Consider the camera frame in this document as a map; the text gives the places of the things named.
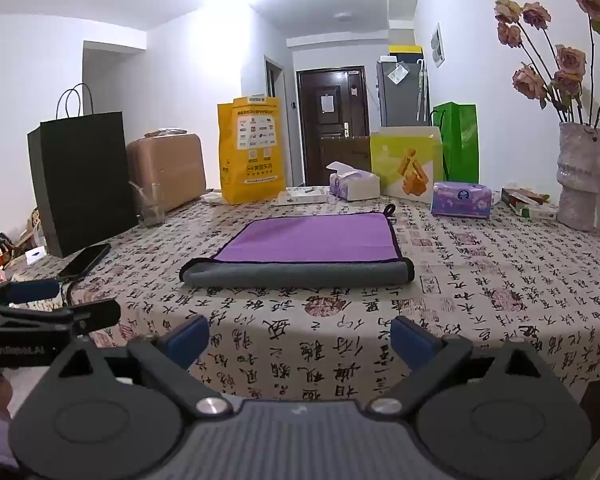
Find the purple tissue pack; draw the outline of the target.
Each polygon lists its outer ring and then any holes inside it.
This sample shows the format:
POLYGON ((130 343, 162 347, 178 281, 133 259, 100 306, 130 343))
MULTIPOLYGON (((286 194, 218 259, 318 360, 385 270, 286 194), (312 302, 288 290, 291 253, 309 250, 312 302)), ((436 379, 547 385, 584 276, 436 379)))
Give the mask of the purple tissue pack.
POLYGON ((431 213, 434 216, 489 219, 492 191, 482 184, 434 182, 431 213))

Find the speckled ceramic vase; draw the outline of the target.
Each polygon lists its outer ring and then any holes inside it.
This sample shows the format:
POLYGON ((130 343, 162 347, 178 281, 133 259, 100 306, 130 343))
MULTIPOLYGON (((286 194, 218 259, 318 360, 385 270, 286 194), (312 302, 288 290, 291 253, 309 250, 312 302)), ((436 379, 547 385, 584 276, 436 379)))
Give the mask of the speckled ceramic vase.
POLYGON ((600 194, 600 130, 575 122, 559 125, 557 182, 562 186, 557 220, 590 232, 600 194))

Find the calligraphy print tablecloth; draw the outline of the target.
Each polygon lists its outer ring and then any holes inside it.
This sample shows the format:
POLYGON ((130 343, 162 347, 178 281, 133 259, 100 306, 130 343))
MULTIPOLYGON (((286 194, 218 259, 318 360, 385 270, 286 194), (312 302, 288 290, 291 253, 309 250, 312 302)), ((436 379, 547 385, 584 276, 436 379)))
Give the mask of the calligraphy print tablecloth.
POLYGON ((570 388, 600 379, 600 234, 520 218, 502 205, 478 221, 399 202, 392 222, 416 274, 403 287, 189 288, 178 277, 189 259, 213 255, 250 222, 384 207, 381 199, 230 206, 209 194, 161 226, 114 237, 106 258, 43 308, 114 298, 121 318, 94 333, 102 347, 202 315, 210 341, 190 371, 243 398, 373 399, 406 374, 389 342, 399 315, 479 348, 521 338, 570 388))

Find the green snack box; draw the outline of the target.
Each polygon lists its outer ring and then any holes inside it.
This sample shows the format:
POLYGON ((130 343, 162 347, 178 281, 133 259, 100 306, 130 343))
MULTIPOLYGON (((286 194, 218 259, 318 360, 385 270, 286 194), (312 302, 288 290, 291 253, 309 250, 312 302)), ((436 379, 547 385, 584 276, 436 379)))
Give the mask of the green snack box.
POLYGON ((429 205, 434 182, 442 180, 437 127, 381 127, 370 135, 370 164, 382 195, 429 205))

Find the dark brown entrance door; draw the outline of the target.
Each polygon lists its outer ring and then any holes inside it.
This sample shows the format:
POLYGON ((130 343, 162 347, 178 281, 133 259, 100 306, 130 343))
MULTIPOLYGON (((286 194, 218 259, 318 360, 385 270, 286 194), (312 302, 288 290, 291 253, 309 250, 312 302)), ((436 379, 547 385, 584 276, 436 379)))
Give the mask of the dark brown entrance door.
POLYGON ((321 184, 320 140, 370 136, 362 66, 297 73, 304 182, 321 184))

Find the dried pink roses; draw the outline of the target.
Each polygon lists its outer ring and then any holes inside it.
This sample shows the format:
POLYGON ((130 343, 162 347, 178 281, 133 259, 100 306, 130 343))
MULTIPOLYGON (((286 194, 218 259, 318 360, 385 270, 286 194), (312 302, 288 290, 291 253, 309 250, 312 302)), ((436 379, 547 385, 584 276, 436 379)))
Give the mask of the dried pink roses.
POLYGON ((600 128, 600 99, 595 87, 595 38, 600 36, 600 0, 576 0, 588 20, 590 50, 584 52, 550 39, 552 16, 541 3, 495 0, 498 41, 519 49, 528 61, 515 70, 516 91, 544 108, 554 107, 559 119, 600 128))

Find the flat white box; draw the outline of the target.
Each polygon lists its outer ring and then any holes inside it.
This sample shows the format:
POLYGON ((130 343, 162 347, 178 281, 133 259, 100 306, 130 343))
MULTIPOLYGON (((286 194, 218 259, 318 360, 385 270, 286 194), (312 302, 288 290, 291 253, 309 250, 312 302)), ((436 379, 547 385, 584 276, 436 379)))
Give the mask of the flat white box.
POLYGON ((329 190, 327 186, 298 186, 286 188, 279 192, 273 204, 276 206, 294 206, 327 203, 329 190))

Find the black smartphone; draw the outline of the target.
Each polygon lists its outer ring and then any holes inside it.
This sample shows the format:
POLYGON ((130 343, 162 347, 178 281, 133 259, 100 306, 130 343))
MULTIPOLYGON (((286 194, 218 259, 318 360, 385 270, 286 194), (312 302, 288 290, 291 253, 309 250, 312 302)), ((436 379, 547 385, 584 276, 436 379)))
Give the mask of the black smartphone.
POLYGON ((82 249, 57 275, 61 283, 77 281, 89 274, 110 252, 111 245, 102 243, 82 249))

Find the yellow paper bag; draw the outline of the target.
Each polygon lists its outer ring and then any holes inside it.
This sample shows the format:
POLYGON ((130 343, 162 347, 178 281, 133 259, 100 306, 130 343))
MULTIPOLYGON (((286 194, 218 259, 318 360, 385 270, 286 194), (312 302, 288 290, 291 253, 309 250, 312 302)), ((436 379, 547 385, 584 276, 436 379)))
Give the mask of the yellow paper bag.
POLYGON ((231 205, 286 190, 279 99, 243 96, 218 105, 221 193, 231 205))

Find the wall picture frame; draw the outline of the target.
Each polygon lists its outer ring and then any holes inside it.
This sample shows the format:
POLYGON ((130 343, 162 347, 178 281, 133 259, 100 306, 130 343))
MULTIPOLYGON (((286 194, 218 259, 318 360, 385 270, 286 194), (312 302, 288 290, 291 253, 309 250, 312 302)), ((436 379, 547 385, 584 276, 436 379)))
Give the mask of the wall picture frame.
POLYGON ((430 49, 434 65, 439 67, 445 61, 440 25, 437 25, 436 29, 432 33, 430 49))

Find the black paper shopping bag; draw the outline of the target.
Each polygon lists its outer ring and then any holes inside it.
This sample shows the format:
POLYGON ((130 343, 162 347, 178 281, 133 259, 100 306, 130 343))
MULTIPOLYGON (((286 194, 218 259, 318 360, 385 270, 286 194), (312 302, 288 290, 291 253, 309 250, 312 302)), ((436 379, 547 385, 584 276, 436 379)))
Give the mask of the black paper shopping bag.
POLYGON ((40 122, 27 140, 51 255, 67 257, 137 225, 120 112, 40 122))

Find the yellow black box on fridge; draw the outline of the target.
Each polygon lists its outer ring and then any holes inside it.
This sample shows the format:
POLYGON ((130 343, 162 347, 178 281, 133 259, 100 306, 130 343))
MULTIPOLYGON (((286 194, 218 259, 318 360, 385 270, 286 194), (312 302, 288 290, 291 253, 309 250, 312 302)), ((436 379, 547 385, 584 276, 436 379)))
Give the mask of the yellow black box on fridge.
POLYGON ((404 63, 416 63, 424 57, 422 47, 411 44, 390 44, 389 54, 404 63))

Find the rose gold suitcase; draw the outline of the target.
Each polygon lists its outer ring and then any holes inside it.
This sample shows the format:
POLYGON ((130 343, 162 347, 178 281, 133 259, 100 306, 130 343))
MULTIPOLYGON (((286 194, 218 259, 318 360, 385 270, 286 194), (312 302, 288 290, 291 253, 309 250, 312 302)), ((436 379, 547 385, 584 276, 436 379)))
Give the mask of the rose gold suitcase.
POLYGON ((160 203, 171 211, 207 189, 202 147, 195 133, 145 136, 126 146, 131 181, 150 193, 158 185, 160 203))

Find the clear drinking glass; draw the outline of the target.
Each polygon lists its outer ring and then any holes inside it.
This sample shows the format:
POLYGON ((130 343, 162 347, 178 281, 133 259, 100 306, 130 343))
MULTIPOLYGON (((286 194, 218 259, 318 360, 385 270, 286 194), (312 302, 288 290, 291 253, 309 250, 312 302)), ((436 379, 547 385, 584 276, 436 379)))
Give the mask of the clear drinking glass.
POLYGON ((159 183, 140 186, 130 181, 135 200, 138 223, 144 228, 152 228, 166 221, 162 191, 159 183))

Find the purple and grey towel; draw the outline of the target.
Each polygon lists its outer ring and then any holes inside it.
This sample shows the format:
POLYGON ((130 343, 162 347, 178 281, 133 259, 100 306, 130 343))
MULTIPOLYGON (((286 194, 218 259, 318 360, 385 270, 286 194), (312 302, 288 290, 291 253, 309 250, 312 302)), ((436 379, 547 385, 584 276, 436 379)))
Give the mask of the purple and grey towel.
POLYGON ((190 287, 365 288, 403 286, 415 277, 390 217, 358 214, 277 217, 247 224, 213 256, 185 263, 190 287))

